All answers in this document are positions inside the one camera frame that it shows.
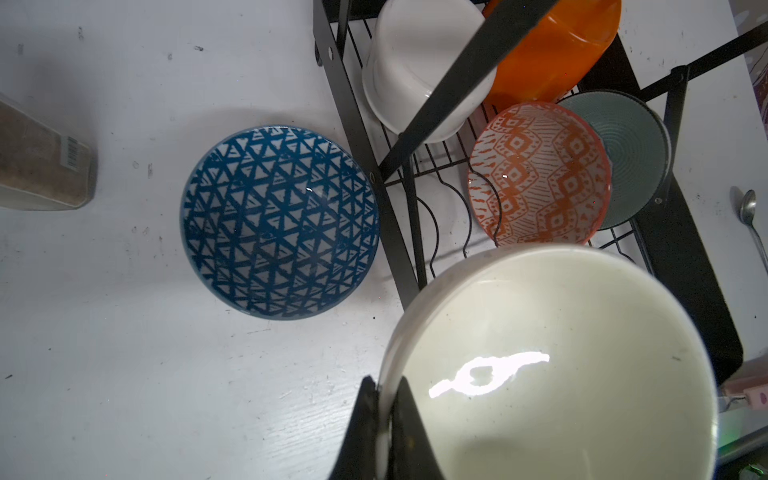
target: white tabletop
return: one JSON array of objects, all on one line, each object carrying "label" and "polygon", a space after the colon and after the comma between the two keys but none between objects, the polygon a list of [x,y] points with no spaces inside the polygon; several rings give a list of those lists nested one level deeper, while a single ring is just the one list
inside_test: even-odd
[{"label": "white tabletop", "polygon": [[[625,3],[641,86],[736,36],[727,0]],[[268,322],[208,292],[177,216],[192,167],[234,131],[297,124],[347,145],[311,18],[308,0],[0,3],[0,92],[100,161],[86,207],[0,211],[3,475],[327,475],[402,313],[383,251],[340,306]],[[768,345],[768,276],[727,202],[732,186],[768,195],[767,147],[743,59],[690,83],[676,173],[748,359]],[[732,417],[731,436],[768,424]]]}]

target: blue patterned bowl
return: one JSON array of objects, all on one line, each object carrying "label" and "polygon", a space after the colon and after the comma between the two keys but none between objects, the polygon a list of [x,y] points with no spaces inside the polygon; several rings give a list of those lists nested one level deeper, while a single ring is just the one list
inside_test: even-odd
[{"label": "blue patterned bowl", "polygon": [[368,273],[379,210],[368,179],[313,131],[241,131],[197,164],[181,202],[197,274],[232,307],[267,319],[333,308]]}]

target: barcode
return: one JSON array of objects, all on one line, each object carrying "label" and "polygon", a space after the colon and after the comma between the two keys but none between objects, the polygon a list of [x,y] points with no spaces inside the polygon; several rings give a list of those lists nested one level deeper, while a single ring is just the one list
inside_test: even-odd
[{"label": "barcode", "polygon": [[70,170],[78,171],[79,143],[72,137],[61,139],[61,165]]}]

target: black dish rack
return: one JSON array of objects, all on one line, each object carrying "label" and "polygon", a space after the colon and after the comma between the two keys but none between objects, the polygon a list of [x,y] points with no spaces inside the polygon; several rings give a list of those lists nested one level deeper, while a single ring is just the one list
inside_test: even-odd
[{"label": "black dish rack", "polygon": [[[368,174],[373,185],[379,204],[382,245],[403,308],[406,308],[426,286],[428,269],[434,277],[435,262],[445,263],[451,260],[439,255],[441,238],[445,246],[446,228],[451,229],[451,234],[454,227],[467,229],[463,245],[456,242],[457,245],[452,246],[454,257],[457,258],[461,258],[458,255],[466,257],[468,249],[477,247],[476,243],[472,243],[473,233],[486,241],[495,242],[487,239],[477,224],[473,226],[474,219],[466,192],[462,192],[456,182],[446,181],[444,178],[445,175],[458,175],[460,169],[469,169],[472,172],[468,158],[477,134],[496,113],[493,107],[482,105],[456,134],[455,139],[441,144],[424,145],[422,142],[528,31],[538,24],[555,3],[556,0],[501,2],[459,55],[411,124],[398,137],[388,132],[375,118],[368,118],[370,130],[366,129],[366,122],[358,105],[358,101],[365,102],[358,82],[359,73],[366,60],[366,53],[363,51],[361,54],[361,50],[364,50],[363,44],[369,44],[371,41],[372,23],[384,0],[313,2],[315,59],[318,65],[325,68],[349,142],[350,153]],[[617,35],[603,57],[579,83],[578,90],[609,88],[631,94],[642,101],[650,101],[668,93],[664,123],[670,132],[674,152],[680,131],[687,82],[766,41],[768,22],[688,65],[674,68],[668,76],[640,89]],[[386,143],[386,155],[381,162],[376,160],[371,139],[380,144],[381,141]],[[385,148],[383,144],[379,146],[381,149]],[[456,201],[463,204],[467,216],[464,223],[451,219],[452,223],[449,225],[441,225],[435,215],[435,205],[430,206],[417,194],[416,179],[432,176],[444,188],[452,190],[450,195],[455,195]],[[392,205],[393,197],[390,197],[388,192],[390,188],[400,187],[405,191],[408,213],[406,226],[410,229],[413,263]],[[432,218],[435,229],[435,247],[427,258],[424,254],[424,235],[427,232],[422,231],[420,208]],[[640,257],[648,271],[678,298],[699,329],[718,384],[740,367],[743,351],[736,328],[671,168],[654,199],[640,213],[619,227],[599,233],[593,237],[590,245],[614,250],[615,253],[634,261],[626,251],[633,250],[636,253],[634,257]]]}]

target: large white bowl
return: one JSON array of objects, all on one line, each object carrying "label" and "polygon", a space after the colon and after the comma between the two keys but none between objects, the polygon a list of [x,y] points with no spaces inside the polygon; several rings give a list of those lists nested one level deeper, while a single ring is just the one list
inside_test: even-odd
[{"label": "large white bowl", "polygon": [[446,480],[712,478],[700,337],[660,283],[609,253],[525,245],[456,264],[396,327],[380,412],[402,373]]},{"label": "large white bowl", "polygon": [[[469,0],[388,0],[376,20],[362,70],[362,87],[373,113],[402,133],[458,58],[484,18]],[[429,135],[443,141],[488,95],[496,69]]]}]

